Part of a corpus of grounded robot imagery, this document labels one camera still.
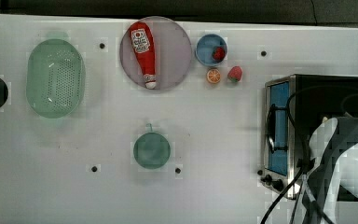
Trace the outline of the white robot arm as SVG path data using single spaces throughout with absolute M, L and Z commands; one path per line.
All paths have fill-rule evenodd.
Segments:
M 328 119 L 310 138 L 313 168 L 303 178 L 300 224 L 338 224 L 344 188 L 358 199 L 358 118 Z

